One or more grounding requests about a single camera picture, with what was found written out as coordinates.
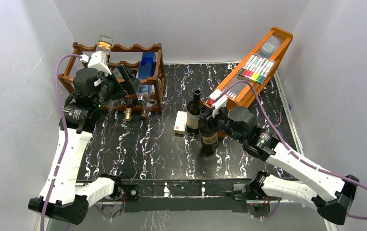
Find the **dark green wine bottle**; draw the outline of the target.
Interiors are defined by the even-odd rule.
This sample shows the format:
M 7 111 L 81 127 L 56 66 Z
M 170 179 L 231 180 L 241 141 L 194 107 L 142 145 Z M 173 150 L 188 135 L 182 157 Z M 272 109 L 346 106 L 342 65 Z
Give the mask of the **dark green wine bottle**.
M 198 123 L 200 116 L 200 101 L 201 91 L 199 89 L 195 89 L 193 92 L 193 99 L 187 104 L 187 131 L 190 133 L 197 133 L 198 131 Z

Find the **dark labelled wine bottle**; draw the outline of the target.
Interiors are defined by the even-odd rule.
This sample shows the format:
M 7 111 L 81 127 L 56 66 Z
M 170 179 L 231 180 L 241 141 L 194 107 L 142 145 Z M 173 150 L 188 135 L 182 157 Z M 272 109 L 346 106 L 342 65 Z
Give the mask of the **dark labelled wine bottle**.
M 206 123 L 201 120 L 201 116 L 199 116 L 198 129 L 201 135 L 202 155 L 210 156 L 214 154 L 218 145 L 217 132 L 212 132 L 209 128 L 207 128 Z

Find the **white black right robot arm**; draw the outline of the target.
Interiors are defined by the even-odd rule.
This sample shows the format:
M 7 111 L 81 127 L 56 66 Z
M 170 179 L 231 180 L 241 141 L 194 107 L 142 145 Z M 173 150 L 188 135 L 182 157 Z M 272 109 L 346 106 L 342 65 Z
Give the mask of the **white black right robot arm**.
M 259 171 L 242 189 L 244 197 L 278 197 L 310 207 L 325 220 L 343 225 L 355 198 L 356 186 L 347 180 L 320 172 L 320 166 L 282 144 L 279 138 L 257 125 L 256 116 L 246 107 L 218 110 L 202 106 L 200 123 L 207 131 L 222 131 L 242 144 L 249 155 L 285 170 L 297 181 L 283 180 Z

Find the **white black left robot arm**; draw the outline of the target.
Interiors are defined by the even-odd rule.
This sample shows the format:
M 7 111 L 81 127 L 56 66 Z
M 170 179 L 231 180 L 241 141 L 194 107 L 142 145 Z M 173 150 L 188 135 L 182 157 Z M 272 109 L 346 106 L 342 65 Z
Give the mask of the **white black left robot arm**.
M 60 105 L 59 141 L 48 179 L 40 195 L 30 199 L 28 208 L 78 225 L 96 202 L 105 197 L 118 200 L 126 191 L 121 178 L 110 174 L 102 174 L 83 187 L 77 187 L 76 181 L 102 107 L 136 93 L 140 80 L 120 64 L 110 73 L 83 68 L 76 72 L 73 85 L 74 91 Z

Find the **brown wooden wine rack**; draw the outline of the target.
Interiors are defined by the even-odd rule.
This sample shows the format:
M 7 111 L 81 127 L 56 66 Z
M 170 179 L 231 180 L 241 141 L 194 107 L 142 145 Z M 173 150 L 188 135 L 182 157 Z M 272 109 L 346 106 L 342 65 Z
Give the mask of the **brown wooden wine rack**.
M 88 47 L 81 43 L 74 42 L 73 43 L 73 53 L 76 55 L 82 55 L 83 52 L 93 52 L 96 50 L 99 42 L 97 42 L 94 46 Z M 156 52 L 157 53 L 157 61 L 155 72 L 153 76 L 148 77 L 147 79 L 141 80 L 142 84 L 144 85 L 153 85 L 155 88 L 155 93 L 151 93 L 151 100 L 156 100 L 157 104 L 150 109 L 150 112 L 162 113 L 162 103 L 163 103 L 163 95 L 165 93 L 165 70 L 164 70 L 164 62 L 163 62 L 163 50 L 162 50 L 162 43 L 154 44 L 151 47 L 143 47 L 140 44 L 134 44 L 131 47 L 124 47 L 120 44 L 115 44 L 111 48 L 111 54 L 114 52 Z M 71 85 L 73 83 L 74 78 L 70 76 L 70 72 L 72 67 L 76 61 L 76 57 L 71 57 L 67 63 L 67 66 L 64 70 L 64 73 L 57 74 L 57 79 L 62 83 L 65 89 L 72 93 L 74 91 L 74 87 Z M 118 63 L 109 62 L 109 67 L 117 67 L 119 64 L 123 64 L 128 68 L 137 68 L 139 69 L 141 62 L 136 63 L 128 63 L 126 61 L 120 61 Z M 113 107 L 116 111 L 125 111 L 125 105 L 119 105 Z M 132 111 L 138 112 L 142 110 L 142 106 L 134 106 Z

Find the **blue bottle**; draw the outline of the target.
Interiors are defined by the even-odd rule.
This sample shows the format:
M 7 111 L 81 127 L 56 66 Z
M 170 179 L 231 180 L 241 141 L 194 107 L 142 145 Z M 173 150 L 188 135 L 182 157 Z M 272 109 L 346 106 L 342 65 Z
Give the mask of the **blue bottle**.
M 144 52 L 138 73 L 139 80 L 146 80 L 155 73 L 156 54 L 154 52 Z M 138 97 L 150 99 L 153 85 L 141 84 L 139 86 Z

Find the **clear lower bottle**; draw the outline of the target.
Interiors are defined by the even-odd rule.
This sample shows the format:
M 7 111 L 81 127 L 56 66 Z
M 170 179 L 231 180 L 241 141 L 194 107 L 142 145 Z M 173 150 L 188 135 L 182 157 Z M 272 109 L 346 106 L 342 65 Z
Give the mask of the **clear lower bottle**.
M 147 99 L 144 96 L 140 96 L 138 100 L 141 102 L 141 106 L 142 106 L 142 112 L 140 115 L 140 119 L 144 121 L 148 118 L 149 112 L 157 104 L 157 101 L 155 99 Z

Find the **gold capped bottle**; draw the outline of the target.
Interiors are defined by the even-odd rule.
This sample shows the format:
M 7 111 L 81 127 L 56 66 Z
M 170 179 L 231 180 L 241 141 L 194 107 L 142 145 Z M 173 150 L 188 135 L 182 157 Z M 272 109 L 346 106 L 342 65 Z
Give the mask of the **gold capped bottle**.
M 131 121 L 132 108 L 133 108 L 133 99 L 128 99 L 126 103 L 126 110 L 124 117 L 124 120 L 127 122 Z

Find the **clear whisky bottle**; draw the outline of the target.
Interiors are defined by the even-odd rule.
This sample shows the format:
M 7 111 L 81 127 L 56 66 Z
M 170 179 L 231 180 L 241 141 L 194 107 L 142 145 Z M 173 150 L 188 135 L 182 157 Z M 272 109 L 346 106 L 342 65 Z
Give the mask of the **clear whisky bottle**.
M 95 51 L 102 51 L 105 53 L 105 64 L 108 65 L 111 49 L 113 47 L 113 39 L 107 35 L 101 34 L 96 44 Z

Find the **orange wooden display rack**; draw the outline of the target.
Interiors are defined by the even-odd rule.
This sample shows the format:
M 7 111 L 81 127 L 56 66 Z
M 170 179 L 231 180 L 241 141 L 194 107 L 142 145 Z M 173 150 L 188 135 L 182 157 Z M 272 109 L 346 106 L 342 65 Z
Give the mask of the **orange wooden display rack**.
M 272 27 L 216 87 L 204 104 L 209 108 L 214 105 L 217 106 L 216 98 L 225 91 L 225 96 L 219 101 L 226 101 L 228 109 L 235 106 L 248 108 L 256 99 L 250 87 L 246 83 L 236 84 L 231 89 L 229 89 L 229 86 L 239 80 L 247 80 L 253 85 L 256 93 L 259 94 L 274 77 L 292 40 L 292 33 L 279 27 Z

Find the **white red small box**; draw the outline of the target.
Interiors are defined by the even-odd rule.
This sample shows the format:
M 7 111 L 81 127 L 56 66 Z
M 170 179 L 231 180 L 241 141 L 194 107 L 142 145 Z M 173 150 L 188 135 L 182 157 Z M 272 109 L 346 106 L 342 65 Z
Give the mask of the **white red small box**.
M 175 124 L 174 124 L 174 134 L 175 135 L 185 135 L 186 122 L 187 122 L 187 112 L 178 111 L 176 118 L 175 118 Z

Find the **pack of coloured markers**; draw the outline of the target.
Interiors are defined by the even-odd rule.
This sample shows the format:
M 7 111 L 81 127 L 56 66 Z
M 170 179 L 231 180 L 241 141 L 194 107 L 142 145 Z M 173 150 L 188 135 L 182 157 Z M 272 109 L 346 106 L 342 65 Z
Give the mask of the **pack of coloured markers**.
M 270 60 L 257 54 L 252 54 L 237 73 L 237 77 L 240 79 L 249 79 L 252 82 L 262 84 L 267 79 L 274 65 L 274 60 Z

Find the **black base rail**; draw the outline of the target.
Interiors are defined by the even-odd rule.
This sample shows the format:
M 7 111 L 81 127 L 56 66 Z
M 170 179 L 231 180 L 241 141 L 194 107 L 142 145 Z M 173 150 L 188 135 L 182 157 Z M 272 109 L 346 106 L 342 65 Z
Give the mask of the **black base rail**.
M 105 211 L 249 211 L 267 214 L 276 197 L 249 189 L 250 179 L 122 180 L 116 184 L 117 200 L 102 199 Z

